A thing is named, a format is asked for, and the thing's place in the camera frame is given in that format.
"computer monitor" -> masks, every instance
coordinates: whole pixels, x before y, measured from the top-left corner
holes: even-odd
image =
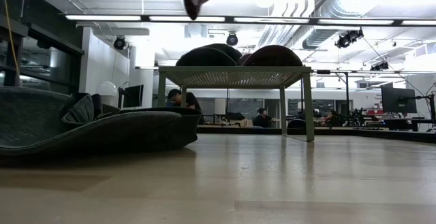
[[[415,90],[381,88],[384,112],[416,113]]]
[[[134,108],[142,106],[142,95],[144,85],[132,86],[124,89],[124,108]]]

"person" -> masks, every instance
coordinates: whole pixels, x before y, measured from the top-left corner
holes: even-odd
[[[270,122],[273,118],[267,115],[265,108],[259,108],[258,113],[258,116],[253,121],[253,125],[262,128],[269,128]]]
[[[180,106],[182,104],[182,92],[178,89],[172,89],[168,93],[168,100],[172,101],[173,106]],[[202,108],[200,107],[200,104],[197,101],[197,98],[193,93],[188,92],[186,93],[186,107],[191,109],[196,109],[202,112]],[[204,117],[201,116],[200,120],[198,121],[199,125],[204,125],[206,122],[204,121]]]

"desk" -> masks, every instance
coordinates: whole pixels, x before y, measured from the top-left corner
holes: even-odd
[[[416,119],[416,118],[390,118],[384,119],[386,126],[389,130],[397,129],[411,129],[412,131],[418,132],[419,124],[433,124],[435,121],[430,119]]]
[[[158,106],[165,105],[166,79],[187,89],[279,89],[281,118],[286,118],[285,89],[303,80],[306,108],[307,141],[315,139],[310,67],[160,67]],[[281,119],[282,135],[287,135],[286,119]]]

